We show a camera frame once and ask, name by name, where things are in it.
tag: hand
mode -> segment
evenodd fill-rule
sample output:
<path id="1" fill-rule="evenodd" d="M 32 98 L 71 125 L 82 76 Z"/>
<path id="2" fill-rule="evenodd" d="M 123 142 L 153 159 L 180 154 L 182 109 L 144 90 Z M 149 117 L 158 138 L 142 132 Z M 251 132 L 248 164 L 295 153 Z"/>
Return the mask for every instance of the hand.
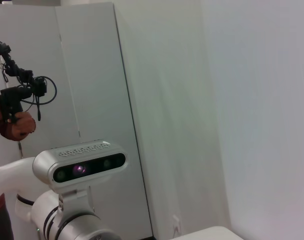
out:
<path id="1" fill-rule="evenodd" d="M 36 123 L 29 112 L 18 112 L 15 117 L 18 119 L 12 124 L 12 134 L 15 138 L 21 139 L 35 131 Z"/>

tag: black handheld controller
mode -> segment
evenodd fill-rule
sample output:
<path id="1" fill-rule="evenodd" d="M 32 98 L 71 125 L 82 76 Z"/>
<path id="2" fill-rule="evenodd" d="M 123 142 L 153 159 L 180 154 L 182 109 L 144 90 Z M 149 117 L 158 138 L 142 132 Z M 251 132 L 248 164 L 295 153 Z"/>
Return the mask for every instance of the black handheld controller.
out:
<path id="1" fill-rule="evenodd" d="M 0 41 L 0 55 L 3 57 L 5 63 L 3 65 L 2 73 L 5 82 L 9 82 L 7 75 L 11 77 L 16 77 L 19 86 L 10 87 L 1 90 L 0 95 L 0 110 L 2 112 L 3 120 L 6 122 L 8 119 L 12 123 L 16 123 L 17 119 L 15 117 L 16 113 L 22 112 L 23 108 L 21 102 L 25 102 L 31 105 L 36 105 L 38 109 L 38 121 L 41 120 L 40 105 L 49 104 L 52 102 L 57 95 L 57 88 L 55 83 L 46 76 L 33 77 L 33 72 L 31 70 L 25 70 L 19 68 L 14 60 L 12 60 L 9 53 L 11 48 Z M 52 82 L 55 88 L 54 97 L 48 102 L 40 103 L 40 97 L 44 96 L 47 92 L 47 80 Z M 33 96 L 33 102 L 26 101 L 25 99 Z"/>

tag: electrical outlet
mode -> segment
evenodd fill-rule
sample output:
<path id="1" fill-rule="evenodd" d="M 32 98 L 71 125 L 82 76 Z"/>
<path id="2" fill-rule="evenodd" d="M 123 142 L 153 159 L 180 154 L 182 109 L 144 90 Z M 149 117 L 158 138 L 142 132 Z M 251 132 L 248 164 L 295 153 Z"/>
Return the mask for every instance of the electrical outlet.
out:
<path id="1" fill-rule="evenodd" d="M 173 238 L 179 237 L 182 235 L 181 231 L 181 221 L 177 215 L 173 215 Z"/>

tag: camera lens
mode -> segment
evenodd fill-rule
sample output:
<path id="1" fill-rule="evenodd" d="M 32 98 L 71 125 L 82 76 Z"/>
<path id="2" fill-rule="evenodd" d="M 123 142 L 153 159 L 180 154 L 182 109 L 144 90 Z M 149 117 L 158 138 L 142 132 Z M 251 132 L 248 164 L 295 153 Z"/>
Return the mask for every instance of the camera lens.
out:
<path id="1" fill-rule="evenodd" d="M 73 175 L 80 176 L 86 173 L 86 167 L 83 165 L 75 165 L 73 167 Z"/>
<path id="2" fill-rule="evenodd" d="M 65 172 L 63 170 L 59 171 L 56 174 L 56 178 L 57 178 L 58 181 L 63 181 L 65 177 L 66 177 L 66 174 L 65 174 Z"/>
<path id="3" fill-rule="evenodd" d="M 109 169 L 111 167 L 111 161 L 109 161 L 108 159 L 105 160 L 103 164 L 105 169 Z"/>

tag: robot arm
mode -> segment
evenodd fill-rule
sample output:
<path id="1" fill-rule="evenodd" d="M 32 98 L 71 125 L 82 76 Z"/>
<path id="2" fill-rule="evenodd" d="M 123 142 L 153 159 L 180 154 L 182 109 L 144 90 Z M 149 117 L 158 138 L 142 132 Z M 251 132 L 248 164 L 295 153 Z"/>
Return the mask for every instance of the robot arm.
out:
<path id="1" fill-rule="evenodd" d="M 0 166 L 0 196 L 17 190 L 18 194 L 30 201 L 35 201 L 49 187 L 39 181 L 33 173 L 34 157 L 21 159 L 5 166 Z"/>
<path id="2" fill-rule="evenodd" d="M 0 195 L 18 190 L 33 202 L 18 199 L 16 214 L 32 220 L 46 240 L 121 240 L 95 215 L 89 187 L 127 165 L 124 150 L 105 141 L 55 148 L 0 167 Z"/>

